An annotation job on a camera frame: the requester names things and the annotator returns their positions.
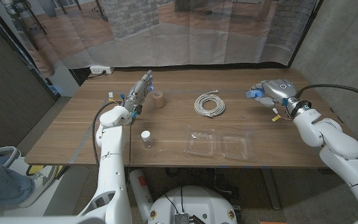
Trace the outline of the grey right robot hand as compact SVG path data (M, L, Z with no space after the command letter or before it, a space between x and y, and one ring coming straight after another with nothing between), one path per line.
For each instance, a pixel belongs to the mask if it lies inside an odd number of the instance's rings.
M296 89L288 80L264 80L250 88L246 93L248 98L253 98L260 104L273 108L276 104L281 104L291 113L299 100L295 98Z

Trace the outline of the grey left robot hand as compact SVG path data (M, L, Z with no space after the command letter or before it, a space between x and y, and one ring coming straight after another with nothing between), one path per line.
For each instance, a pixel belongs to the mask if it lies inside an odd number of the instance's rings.
M131 114L141 114L142 104L146 96L153 90L152 71L149 70L144 76L131 88L126 97L123 107Z

